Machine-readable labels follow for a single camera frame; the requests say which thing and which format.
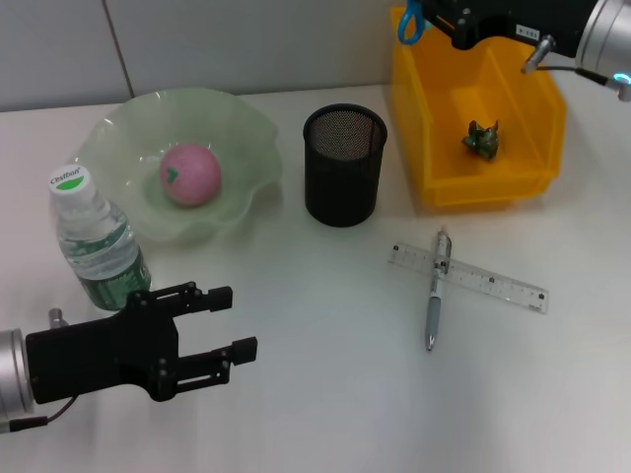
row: white table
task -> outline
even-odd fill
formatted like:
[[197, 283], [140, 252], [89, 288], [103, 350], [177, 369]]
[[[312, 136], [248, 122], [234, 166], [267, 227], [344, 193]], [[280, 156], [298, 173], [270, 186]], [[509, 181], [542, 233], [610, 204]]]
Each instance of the white table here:
[[[282, 192], [207, 243], [143, 248], [159, 287], [235, 290], [232, 310], [178, 320], [185, 355], [255, 335], [258, 360], [164, 404], [131, 386], [82, 396], [0, 438], [0, 471], [630, 471], [631, 108], [560, 77], [576, 101], [561, 177], [509, 211], [448, 217], [415, 210], [382, 88], [246, 98], [279, 126]], [[377, 211], [346, 230], [303, 199], [303, 123], [339, 101], [390, 130]], [[0, 114], [0, 327], [45, 329], [53, 306], [97, 316], [57, 249], [45, 183], [114, 107]], [[440, 225], [454, 257], [549, 289], [549, 313], [450, 288], [427, 354], [429, 281], [386, 259], [398, 239], [428, 248]]]

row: yellow bin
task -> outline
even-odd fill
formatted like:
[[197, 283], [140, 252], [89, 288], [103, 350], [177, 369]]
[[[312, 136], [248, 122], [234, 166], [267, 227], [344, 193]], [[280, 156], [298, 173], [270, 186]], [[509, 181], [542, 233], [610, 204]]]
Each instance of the yellow bin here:
[[[390, 11], [395, 32], [403, 10]], [[395, 42], [392, 108], [424, 204], [508, 203], [540, 194], [559, 174], [567, 108], [547, 72], [522, 74], [531, 52], [502, 37], [460, 51], [436, 28], [414, 46]], [[461, 143], [472, 120], [500, 122], [492, 163]]]

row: pen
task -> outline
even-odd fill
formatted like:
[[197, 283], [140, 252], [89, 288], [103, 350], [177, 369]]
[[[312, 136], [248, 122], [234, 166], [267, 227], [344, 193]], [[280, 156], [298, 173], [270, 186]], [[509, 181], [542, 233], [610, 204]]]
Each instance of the pen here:
[[438, 336], [438, 323], [441, 318], [441, 299], [443, 297], [443, 278], [449, 271], [449, 261], [452, 256], [452, 240], [445, 228], [438, 232], [436, 238], [436, 252], [434, 269], [432, 271], [432, 288], [427, 304], [427, 319], [425, 320], [425, 348], [431, 352]]

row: water bottle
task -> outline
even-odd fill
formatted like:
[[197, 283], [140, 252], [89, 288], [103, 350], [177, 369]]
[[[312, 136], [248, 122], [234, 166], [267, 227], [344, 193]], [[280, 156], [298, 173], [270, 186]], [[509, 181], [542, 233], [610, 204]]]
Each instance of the water bottle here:
[[151, 275], [127, 217], [99, 194], [88, 170], [59, 168], [48, 187], [59, 247], [92, 302], [120, 310], [129, 293], [149, 290]]

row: clear plastic ruler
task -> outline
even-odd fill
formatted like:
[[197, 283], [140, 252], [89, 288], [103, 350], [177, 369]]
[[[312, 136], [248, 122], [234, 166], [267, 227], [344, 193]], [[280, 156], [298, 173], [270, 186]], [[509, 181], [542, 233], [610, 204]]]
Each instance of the clear plastic ruler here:
[[[392, 248], [389, 262], [431, 275], [434, 268], [434, 257], [434, 253], [431, 251], [405, 243], [397, 243]], [[548, 312], [549, 293], [545, 289], [451, 258], [442, 258], [442, 260], [449, 264], [447, 274], [443, 278], [447, 282], [520, 305], [538, 313]]]

